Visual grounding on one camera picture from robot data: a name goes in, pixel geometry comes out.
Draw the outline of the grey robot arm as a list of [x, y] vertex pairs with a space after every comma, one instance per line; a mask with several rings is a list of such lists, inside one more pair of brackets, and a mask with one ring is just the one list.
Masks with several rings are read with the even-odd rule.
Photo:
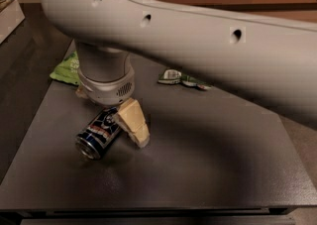
[[42, 0], [74, 39], [84, 93], [103, 106], [134, 88], [143, 56], [298, 123], [317, 125], [317, 26], [157, 0]]

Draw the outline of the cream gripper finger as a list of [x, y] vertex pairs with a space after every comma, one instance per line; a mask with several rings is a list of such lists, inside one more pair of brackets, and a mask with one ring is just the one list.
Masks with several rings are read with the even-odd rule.
[[113, 118], [139, 148], [144, 148], [148, 144], [150, 132], [137, 99], [129, 98], [125, 101]]
[[83, 98], [83, 99], [88, 98], [87, 94], [84, 92], [83, 87], [81, 85], [77, 87], [75, 94], [78, 98]]

